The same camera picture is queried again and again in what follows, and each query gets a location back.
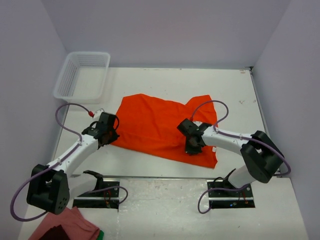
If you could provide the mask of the orange t shirt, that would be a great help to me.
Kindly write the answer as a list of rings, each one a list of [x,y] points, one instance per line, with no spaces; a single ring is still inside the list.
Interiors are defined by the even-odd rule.
[[[209,95],[192,97],[186,104],[148,96],[142,93],[123,97],[116,112],[119,138],[114,146],[168,160],[206,168],[215,168],[218,160],[212,147],[189,155],[185,136],[178,125],[195,113],[195,120],[213,124],[217,119]]]

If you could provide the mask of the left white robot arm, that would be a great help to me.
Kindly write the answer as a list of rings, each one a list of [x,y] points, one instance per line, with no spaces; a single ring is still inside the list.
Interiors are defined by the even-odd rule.
[[[101,112],[98,120],[85,128],[79,140],[65,153],[47,165],[36,165],[31,172],[26,202],[55,215],[61,214],[68,202],[82,194],[97,197],[103,193],[103,175],[85,170],[74,171],[101,147],[119,138],[120,120],[115,114]]]

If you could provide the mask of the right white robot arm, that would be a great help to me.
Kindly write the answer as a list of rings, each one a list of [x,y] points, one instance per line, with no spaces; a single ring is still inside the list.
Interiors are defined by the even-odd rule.
[[[184,119],[177,129],[185,137],[185,152],[198,155],[204,147],[228,150],[243,158],[244,166],[236,168],[223,178],[217,188],[233,197],[241,188],[255,181],[266,184],[285,163],[285,158],[271,139],[262,131],[242,134],[222,131],[205,122]]]

